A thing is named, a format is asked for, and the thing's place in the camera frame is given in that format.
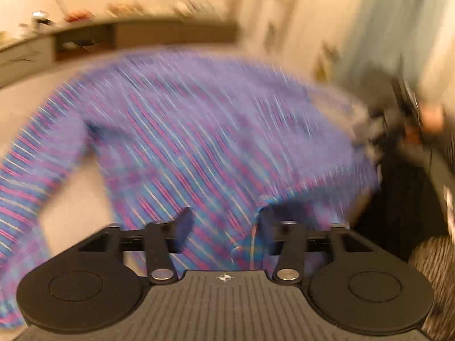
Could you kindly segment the person's right hand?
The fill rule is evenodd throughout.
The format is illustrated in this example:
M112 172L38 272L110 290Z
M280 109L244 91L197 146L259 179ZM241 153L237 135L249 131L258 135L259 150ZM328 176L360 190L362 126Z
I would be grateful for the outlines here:
M422 102L420 105L421 126L405 126L405 141L420 144L443 131L445 111L441 104Z

